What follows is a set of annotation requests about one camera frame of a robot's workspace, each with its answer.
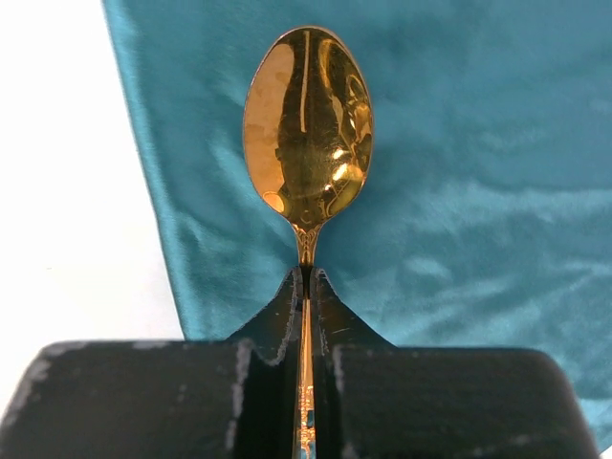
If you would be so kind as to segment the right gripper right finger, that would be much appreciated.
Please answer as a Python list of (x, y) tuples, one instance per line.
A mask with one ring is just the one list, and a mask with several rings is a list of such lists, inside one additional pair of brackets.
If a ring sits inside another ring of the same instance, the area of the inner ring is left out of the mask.
[(396, 347), (311, 273), (320, 458), (595, 458), (571, 384), (526, 348)]

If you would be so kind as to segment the teal satin napkin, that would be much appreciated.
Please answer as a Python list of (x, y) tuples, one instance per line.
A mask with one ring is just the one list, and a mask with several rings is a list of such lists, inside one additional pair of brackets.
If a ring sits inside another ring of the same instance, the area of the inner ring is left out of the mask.
[(551, 355), (611, 444), (611, 5), (607, 1), (108, 1), (187, 339), (222, 339), (296, 262), (242, 146), (252, 76), (287, 30), (347, 45), (373, 163), (317, 263), (398, 345)]

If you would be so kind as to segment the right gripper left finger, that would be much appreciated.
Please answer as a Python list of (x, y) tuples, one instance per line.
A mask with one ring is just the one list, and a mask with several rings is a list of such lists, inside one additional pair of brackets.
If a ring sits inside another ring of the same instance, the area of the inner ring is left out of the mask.
[(5, 458), (289, 458), (299, 269), (221, 341), (63, 341), (26, 370), (1, 423)]

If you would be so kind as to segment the gold spoon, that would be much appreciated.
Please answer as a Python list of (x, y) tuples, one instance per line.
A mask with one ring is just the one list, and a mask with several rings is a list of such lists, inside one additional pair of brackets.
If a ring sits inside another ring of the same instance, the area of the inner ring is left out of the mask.
[(303, 295), (294, 456), (316, 451), (310, 275), (325, 223), (362, 190), (373, 152), (373, 113), (358, 64), (331, 31), (282, 34), (252, 79), (243, 117), (245, 161), (261, 199), (295, 232)]

